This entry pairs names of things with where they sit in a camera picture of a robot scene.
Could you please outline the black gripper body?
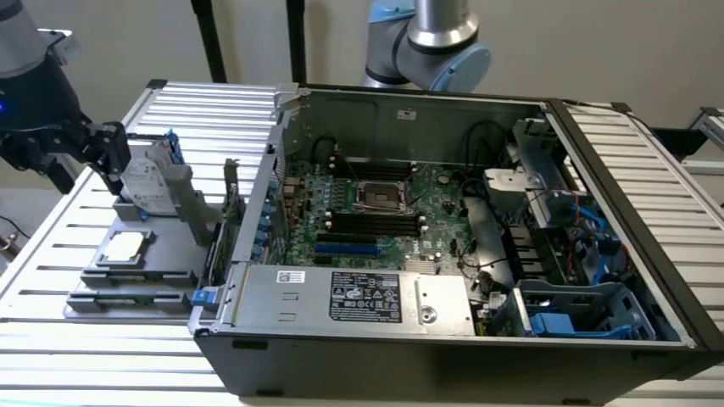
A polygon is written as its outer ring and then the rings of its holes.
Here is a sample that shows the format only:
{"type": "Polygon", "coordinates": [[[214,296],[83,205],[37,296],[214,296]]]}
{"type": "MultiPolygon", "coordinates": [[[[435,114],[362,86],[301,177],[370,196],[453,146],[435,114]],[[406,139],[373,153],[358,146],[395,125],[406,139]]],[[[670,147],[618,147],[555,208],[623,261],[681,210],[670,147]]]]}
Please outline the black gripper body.
{"type": "Polygon", "coordinates": [[[57,59],[45,59],[26,73],[2,79],[2,145],[30,136],[85,147],[91,139],[79,98],[57,59]]]}

